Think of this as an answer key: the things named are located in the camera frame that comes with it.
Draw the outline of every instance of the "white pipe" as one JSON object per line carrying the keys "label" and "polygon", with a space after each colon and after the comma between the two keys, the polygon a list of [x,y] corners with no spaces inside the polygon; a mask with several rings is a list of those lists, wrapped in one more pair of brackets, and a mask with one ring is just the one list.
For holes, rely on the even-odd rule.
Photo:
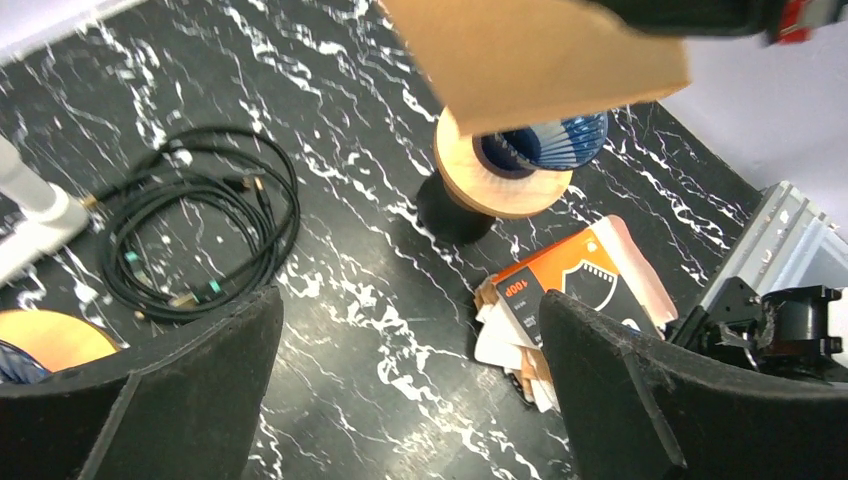
{"label": "white pipe", "polygon": [[42,180],[3,137],[0,192],[14,200],[25,216],[0,243],[0,285],[42,256],[55,253],[88,225],[88,211],[79,200]]}
{"label": "white pipe", "polygon": [[0,137],[0,193],[18,204],[24,214],[49,210],[56,201],[50,184],[21,161],[18,150]]}

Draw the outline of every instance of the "gold connector tip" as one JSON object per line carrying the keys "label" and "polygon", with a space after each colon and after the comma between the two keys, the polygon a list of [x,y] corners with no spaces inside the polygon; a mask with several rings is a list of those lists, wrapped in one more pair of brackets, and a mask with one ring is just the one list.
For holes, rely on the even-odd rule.
{"label": "gold connector tip", "polygon": [[83,206],[83,207],[85,207],[86,209],[91,209],[91,208],[93,208],[95,205],[97,205],[97,203],[98,203],[98,202],[97,202],[97,199],[96,199],[96,198],[94,198],[94,195],[88,195],[88,196],[84,197],[83,199],[81,199],[81,200],[80,200],[80,203],[81,203],[81,204],[82,204],[82,206]]}
{"label": "gold connector tip", "polygon": [[194,294],[189,292],[185,295],[180,295],[179,297],[172,298],[168,305],[172,307],[193,307],[197,305],[197,299],[194,298]]}

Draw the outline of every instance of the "cardboard box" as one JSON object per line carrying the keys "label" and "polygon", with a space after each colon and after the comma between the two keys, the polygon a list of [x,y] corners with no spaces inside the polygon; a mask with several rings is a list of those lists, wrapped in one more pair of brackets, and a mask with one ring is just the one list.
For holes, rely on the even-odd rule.
{"label": "cardboard box", "polygon": [[462,135],[657,100],[689,84],[683,41],[582,0],[382,0]]}
{"label": "cardboard box", "polygon": [[651,265],[616,216],[556,243],[478,288],[477,320],[484,323],[474,356],[516,376],[528,401],[541,411],[558,408],[547,362],[540,351],[538,311],[542,295],[560,290],[643,335],[660,328],[677,310]]}

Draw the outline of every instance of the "cable connector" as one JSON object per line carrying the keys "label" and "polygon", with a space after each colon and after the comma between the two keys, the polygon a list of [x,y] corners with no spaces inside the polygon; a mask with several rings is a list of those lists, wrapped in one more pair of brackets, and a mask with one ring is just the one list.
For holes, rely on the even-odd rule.
{"label": "cable connector", "polygon": [[206,285],[193,291],[194,299],[197,303],[211,302],[224,294],[224,290],[221,289],[221,286],[215,280],[210,280]]}
{"label": "cable connector", "polygon": [[144,271],[144,267],[141,265],[141,258],[139,258],[138,254],[135,252],[127,252],[124,254],[124,259],[127,261],[130,271],[133,272],[133,276],[136,280],[152,288],[153,281],[150,280],[147,272]]}
{"label": "cable connector", "polygon": [[97,197],[95,197],[94,194],[88,194],[85,197],[79,199],[79,201],[82,204],[83,208],[85,208],[86,210],[91,210],[92,208],[96,207],[98,203],[100,203],[99,201],[97,201]]}
{"label": "cable connector", "polygon": [[218,282],[210,280],[209,283],[200,288],[192,288],[188,293],[172,298],[168,305],[175,308],[190,308],[215,300],[223,294],[224,290],[218,285]]}
{"label": "cable connector", "polygon": [[265,184],[259,177],[253,177],[253,184],[256,186],[256,201],[259,203],[259,208],[263,212],[273,217],[274,213],[271,210],[271,197],[268,196],[268,191],[265,190]]}
{"label": "cable connector", "polygon": [[222,178],[221,181],[224,182],[224,185],[232,188],[238,193],[246,192],[253,188],[253,182],[248,177],[228,175]]}
{"label": "cable connector", "polygon": [[174,297],[168,301],[168,305],[175,308],[189,308],[197,305],[197,297],[194,296],[194,293],[188,292],[184,295],[180,295],[179,297]]}

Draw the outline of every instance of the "stack of packaging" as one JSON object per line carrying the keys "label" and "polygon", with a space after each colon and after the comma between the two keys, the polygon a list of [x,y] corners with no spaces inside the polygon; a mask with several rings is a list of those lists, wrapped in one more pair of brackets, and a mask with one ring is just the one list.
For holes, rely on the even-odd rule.
{"label": "stack of packaging", "polygon": [[551,289],[643,335],[662,338],[660,327],[677,318],[659,277],[616,216],[486,279],[474,298],[483,323],[474,356],[513,375],[525,400],[542,412],[559,410],[538,324],[539,302]]}

